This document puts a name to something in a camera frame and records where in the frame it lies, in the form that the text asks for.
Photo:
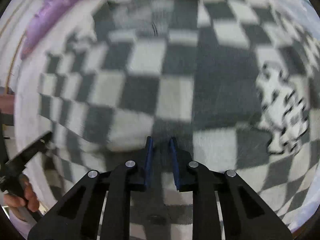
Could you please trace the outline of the person left hand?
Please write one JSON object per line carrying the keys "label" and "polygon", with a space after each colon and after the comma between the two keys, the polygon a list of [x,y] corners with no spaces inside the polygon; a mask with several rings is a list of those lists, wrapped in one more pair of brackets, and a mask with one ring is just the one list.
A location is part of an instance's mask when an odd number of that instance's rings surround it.
{"label": "person left hand", "polygon": [[26,175],[20,176],[20,183],[22,183],[23,188],[23,197],[19,197],[13,193],[6,193],[3,196],[5,204],[9,206],[12,210],[18,207],[27,207],[31,212],[38,211],[40,203],[38,201],[36,193],[33,191],[32,184],[29,181],[29,178]]}

